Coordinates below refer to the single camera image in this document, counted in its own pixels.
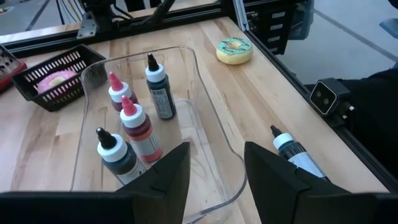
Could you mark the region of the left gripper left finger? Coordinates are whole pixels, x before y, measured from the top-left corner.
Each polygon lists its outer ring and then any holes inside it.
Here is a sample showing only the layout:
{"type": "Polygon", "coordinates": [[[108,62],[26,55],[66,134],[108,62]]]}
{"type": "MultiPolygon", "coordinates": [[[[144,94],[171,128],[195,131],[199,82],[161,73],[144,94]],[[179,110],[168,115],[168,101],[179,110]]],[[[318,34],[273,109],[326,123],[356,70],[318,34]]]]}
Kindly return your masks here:
{"type": "Polygon", "coordinates": [[[137,179],[117,190],[130,201],[113,223],[178,224],[183,222],[190,185],[190,143],[183,142],[137,179]]]}

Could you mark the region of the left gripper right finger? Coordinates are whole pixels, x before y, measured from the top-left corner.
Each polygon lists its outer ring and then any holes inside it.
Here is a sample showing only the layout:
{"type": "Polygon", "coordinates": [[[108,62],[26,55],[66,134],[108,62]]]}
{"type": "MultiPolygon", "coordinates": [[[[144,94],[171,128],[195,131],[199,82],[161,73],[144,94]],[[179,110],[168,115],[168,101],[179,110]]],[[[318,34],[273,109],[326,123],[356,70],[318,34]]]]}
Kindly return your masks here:
{"type": "Polygon", "coordinates": [[[368,223],[362,199],[248,141],[244,162],[262,223],[368,223]]]}

